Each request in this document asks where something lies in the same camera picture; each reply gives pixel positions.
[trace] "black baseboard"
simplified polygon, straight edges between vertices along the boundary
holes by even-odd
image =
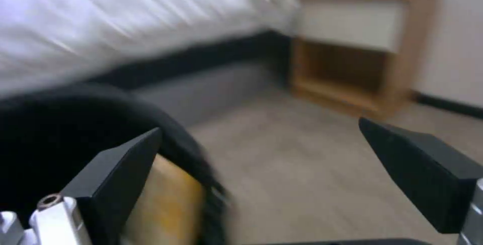
[[[483,119],[483,108],[481,107],[455,102],[440,97],[434,97],[420,92],[416,92],[415,100],[420,104],[426,104],[432,107],[436,107],[438,109],[443,109],[459,114],[464,114],[466,116]]]

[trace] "white drawer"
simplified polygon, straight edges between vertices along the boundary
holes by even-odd
[[[405,4],[398,1],[304,2],[298,35],[309,40],[396,52]]]

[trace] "nightstand shelf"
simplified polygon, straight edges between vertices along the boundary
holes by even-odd
[[[384,118],[409,101],[438,0],[302,0],[294,95]]]

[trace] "silver metal part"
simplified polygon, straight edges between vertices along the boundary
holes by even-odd
[[[29,222],[40,245],[91,245],[86,225],[71,197],[50,195],[47,207],[36,210]]]
[[[22,239],[24,229],[14,212],[1,212],[0,245],[17,245]]]
[[[483,179],[476,183],[473,202],[457,245],[483,245]]]

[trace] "white wall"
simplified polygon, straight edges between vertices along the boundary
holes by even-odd
[[[483,0],[445,0],[416,89],[483,107]]]

